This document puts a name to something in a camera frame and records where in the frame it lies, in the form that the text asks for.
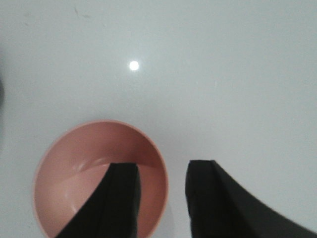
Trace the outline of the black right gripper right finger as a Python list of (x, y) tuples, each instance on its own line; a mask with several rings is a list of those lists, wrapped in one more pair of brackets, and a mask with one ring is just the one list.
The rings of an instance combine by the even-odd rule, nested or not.
[(185, 193), (193, 238), (315, 238), (237, 183), (216, 161), (191, 160)]

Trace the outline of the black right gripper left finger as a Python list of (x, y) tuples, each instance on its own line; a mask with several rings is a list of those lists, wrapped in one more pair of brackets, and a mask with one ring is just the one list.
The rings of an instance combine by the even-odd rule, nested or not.
[(111, 164), (103, 179), (59, 238), (135, 238), (140, 175), (134, 163)]

